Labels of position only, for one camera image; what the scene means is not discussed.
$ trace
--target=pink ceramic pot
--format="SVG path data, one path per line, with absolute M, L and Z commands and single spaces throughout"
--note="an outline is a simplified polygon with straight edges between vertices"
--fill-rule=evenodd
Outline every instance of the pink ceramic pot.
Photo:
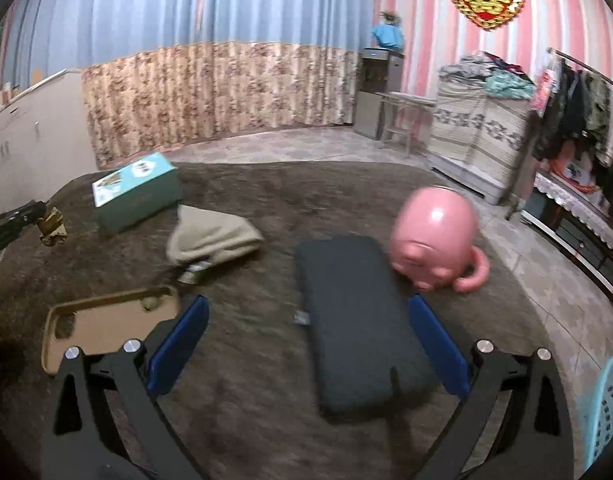
M 489 277 L 487 256 L 473 245 L 478 216 L 469 200 L 445 187 L 415 191 L 395 220 L 389 256 L 422 291 L 452 285 L 471 292 Z M 469 264 L 475 272 L 462 277 Z

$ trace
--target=blue gripper pad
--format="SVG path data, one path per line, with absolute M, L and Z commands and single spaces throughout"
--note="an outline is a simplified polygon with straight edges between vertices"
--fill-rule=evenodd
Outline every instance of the blue gripper pad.
M 409 324 L 446 391 L 465 400 L 471 391 L 469 363 L 419 294 L 409 299 Z
M 149 361 L 146 390 L 150 396 L 171 391 L 207 326 L 208 301 L 198 296 Z

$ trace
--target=box lid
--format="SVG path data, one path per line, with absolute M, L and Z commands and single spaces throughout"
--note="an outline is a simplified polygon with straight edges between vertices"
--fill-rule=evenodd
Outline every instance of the box lid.
M 174 170 L 162 153 L 152 153 L 136 160 L 93 183 L 95 206 L 103 206 L 140 184 Z

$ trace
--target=teal box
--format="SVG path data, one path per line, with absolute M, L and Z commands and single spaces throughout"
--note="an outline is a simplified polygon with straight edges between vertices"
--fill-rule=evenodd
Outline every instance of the teal box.
M 182 198 L 177 170 L 161 153 L 93 183 L 100 226 L 115 234 Z

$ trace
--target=lace tablecloth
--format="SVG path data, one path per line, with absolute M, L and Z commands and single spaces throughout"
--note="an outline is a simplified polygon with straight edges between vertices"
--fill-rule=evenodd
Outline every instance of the lace tablecloth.
M 569 211 L 613 251 L 613 229 L 607 224 L 603 214 L 593 204 L 583 196 L 578 195 L 573 189 L 568 189 L 563 184 L 555 181 L 553 177 L 541 173 L 536 174 L 533 186 L 539 192 L 554 200 L 559 206 Z

